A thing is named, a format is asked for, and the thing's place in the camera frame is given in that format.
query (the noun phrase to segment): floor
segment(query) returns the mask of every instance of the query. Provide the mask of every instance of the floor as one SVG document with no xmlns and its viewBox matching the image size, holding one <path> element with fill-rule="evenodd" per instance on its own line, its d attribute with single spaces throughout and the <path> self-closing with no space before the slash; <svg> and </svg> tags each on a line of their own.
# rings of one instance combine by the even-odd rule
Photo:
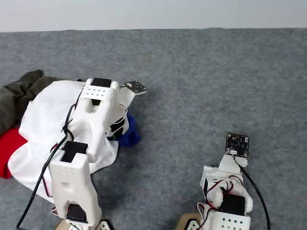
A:
<svg viewBox="0 0 307 230">
<path fill-rule="evenodd" d="M 141 142 L 92 176 L 116 230 L 174 229 L 203 201 L 203 165 L 217 166 L 227 131 L 250 135 L 246 170 L 273 230 L 307 226 L 307 29 L 60 31 L 0 34 L 0 85 L 30 70 L 76 80 L 139 80 L 130 112 Z M 266 229 L 253 187 L 251 229 Z M 0 225 L 13 230 L 31 192 L 0 179 Z M 37 197 L 23 227 L 59 219 Z"/>
</svg>

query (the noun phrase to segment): dark green cloth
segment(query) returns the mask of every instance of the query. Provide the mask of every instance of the dark green cloth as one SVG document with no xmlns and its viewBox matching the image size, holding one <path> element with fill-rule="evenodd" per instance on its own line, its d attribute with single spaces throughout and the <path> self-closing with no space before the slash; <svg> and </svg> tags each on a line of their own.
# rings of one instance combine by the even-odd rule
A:
<svg viewBox="0 0 307 230">
<path fill-rule="evenodd" d="M 29 104 L 44 88 L 62 79 L 44 76 L 40 69 L 0 88 L 0 135 L 21 122 Z"/>
</svg>

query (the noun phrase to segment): white cloth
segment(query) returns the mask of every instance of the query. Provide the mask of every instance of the white cloth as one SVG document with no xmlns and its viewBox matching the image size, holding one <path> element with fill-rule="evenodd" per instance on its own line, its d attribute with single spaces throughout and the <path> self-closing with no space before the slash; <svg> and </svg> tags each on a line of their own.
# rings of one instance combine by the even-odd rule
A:
<svg viewBox="0 0 307 230">
<path fill-rule="evenodd" d="M 19 133 L 28 142 L 17 149 L 10 157 L 8 167 L 13 177 L 24 186 L 34 189 L 43 164 L 50 155 L 50 149 L 64 136 L 61 132 L 69 108 L 74 104 L 84 83 L 77 81 L 55 81 L 46 87 L 29 103 L 23 116 Z M 75 137 L 75 141 L 89 143 L 90 130 Z M 90 163 L 90 173 L 111 165 L 117 155 L 118 142 L 105 139 L 105 145 L 99 150 L 98 160 Z M 51 178 L 49 170 L 44 174 L 49 192 Z M 47 197 L 43 182 L 37 194 L 53 203 Z"/>
</svg>

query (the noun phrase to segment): blue cloth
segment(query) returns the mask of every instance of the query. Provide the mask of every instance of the blue cloth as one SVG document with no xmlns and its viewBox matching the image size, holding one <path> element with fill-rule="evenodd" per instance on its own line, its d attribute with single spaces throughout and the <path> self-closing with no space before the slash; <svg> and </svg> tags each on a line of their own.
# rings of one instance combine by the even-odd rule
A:
<svg viewBox="0 0 307 230">
<path fill-rule="evenodd" d="M 127 119 L 129 122 L 129 129 L 124 135 L 119 137 L 118 144 L 119 146 L 132 147 L 141 140 L 141 136 L 136 131 L 136 122 L 134 117 L 127 113 Z"/>
</svg>

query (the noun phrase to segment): white wall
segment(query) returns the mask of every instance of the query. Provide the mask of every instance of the white wall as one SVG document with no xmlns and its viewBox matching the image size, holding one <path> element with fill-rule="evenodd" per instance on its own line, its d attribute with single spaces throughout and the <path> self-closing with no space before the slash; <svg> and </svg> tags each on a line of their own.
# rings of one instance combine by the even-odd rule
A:
<svg viewBox="0 0 307 230">
<path fill-rule="evenodd" d="M 0 31 L 307 27 L 307 0 L 2 0 Z"/>
</svg>

